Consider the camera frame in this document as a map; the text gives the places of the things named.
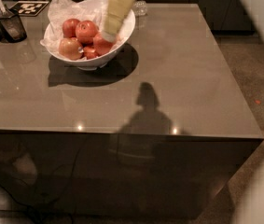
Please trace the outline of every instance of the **brown floor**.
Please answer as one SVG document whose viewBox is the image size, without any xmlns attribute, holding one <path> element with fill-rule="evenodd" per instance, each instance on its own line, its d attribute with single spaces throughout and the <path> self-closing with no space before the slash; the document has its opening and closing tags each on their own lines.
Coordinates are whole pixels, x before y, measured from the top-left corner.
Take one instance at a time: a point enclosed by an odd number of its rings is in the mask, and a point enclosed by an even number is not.
<svg viewBox="0 0 264 224">
<path fill-rule="evenodd" d="M 257 35 L 215 37 L 225 56 L 230 70 L 235 76 L 264 135 L 264 44 Z M 264 161 L 264 142 L 239 169 L 226 187 L 216 196 L 203 213 L 196 219 L 184 220 L 136 220 L 108 217 L 75 217 L 75 224 L 229 224 L 233 212 L 253 176 L 254 171 Z M 0 223 L 33 223 L 19 214 L 0 212 Z M 47 223 L 72 223 L 70 217 L 48 217 Z"/>
</svg>

